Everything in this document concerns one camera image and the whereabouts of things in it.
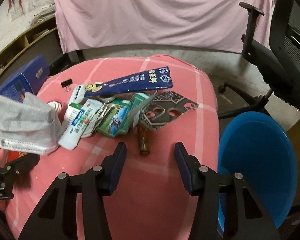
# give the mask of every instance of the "table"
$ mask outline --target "table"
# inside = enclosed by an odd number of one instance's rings
[[[8,224],[16,238],[59,173],[67,172],[70,176],[84,173],[100,164],[105,156],[112,154],[117,143],[123,141],[127,145],[127,160],[118,188],[111,197],[104,197],[113,239],[188,239],[197,198],[189,196],[183,187],[173,148],[175,143],[183,142],[189,154],[216,171],[219,138],[217,101],[204,72],[167,55],[101,58],[82,62],[48,78],[37,96],[45,102],[59,101],[66,106],[72,90],[66,92],[60,83],[69,78],[73,80],[73,88],[77,84],[106,82],[163,66],[170,68],[174,84],[172,90],[197,102],[199,108],[150,133],[150,155],[146,157],[139,154],[136,129],[115,139],[96,133],[81,139],[73,151],[59,147],[49,156],[42,156],[30,173],[31,185],[15,186],[15,196],[6,209]],[[78,194],[78,237],[84,239],[81,200],[82,196]]]

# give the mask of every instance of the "pink bed sheet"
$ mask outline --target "pink bed sheet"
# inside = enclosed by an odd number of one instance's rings
[[[268,46],[273,0],[54,0],[61,47],[163,44],[240,53],[248,13],[264,11],[255,39]]]
[[[34,207],[52,181],[61,172],[70,176],[84,173],[103,158],[112,154],[118,142],[127,145],[125,162],[118,189],[111,197],[104,197],[109,228],[114,240],[186,240],[196,208],[196,197],[190,197],[183,187],[174,159],[175,143],[183,142],[189,154],[212,169],[217,168],[219,125],[217,102],[207,75],[193,65],[167,55],[143,57],[102,58],[80,63],[49,78],[38,97],[66,105],[71,91],[66,92],[60,82],[72,78],[75,84],[102,81],[168,66],[173,91],[199,103],[164,128],[149,134],[150,155],[139,154],[137,132],[116,139],[96,133],[79,141],[69,151],[59,147],[49,156],[41,156],[30,172],[30,187],[14,187],[14,198],[6,209],[8,224],[18,238]],[[77,228],[83,240],[82,197],[77,201]]]

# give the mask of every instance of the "white face mask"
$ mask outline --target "white face mask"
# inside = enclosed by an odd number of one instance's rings
[[[25,95],[23,104],[0,96],[0,146],[48,155],[58,148],[64,128],[48,104],[31,93]]]

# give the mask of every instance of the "cardboard box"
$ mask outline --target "cardboard box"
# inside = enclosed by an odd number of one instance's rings
[[[22,103],[26,92],[37,95],[49,73],[48,63],[40,54],[3,82],[0,95]]]

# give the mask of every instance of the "chair armrest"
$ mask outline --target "chair armrest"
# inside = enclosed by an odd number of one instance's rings
[[[240,2],[239,5],[245,9],[247,9],[248,11],[248,24],[247,24],[247,30],[246,30],[246,35],[243,41],[243,48],[242,48],[242,56],[249,61],[250,59],[250,49],[251,49],[251,45],[252,45],[252,40],[253,40],[253,35],[254,35],[254,31],[256,29],[256,23],[257,23],[257,19],[258,16],[261,15],[265,15],[265,13],[263,11],[261,11],[260,9],[248,4],[248,3],[244,3],[244,2]]]

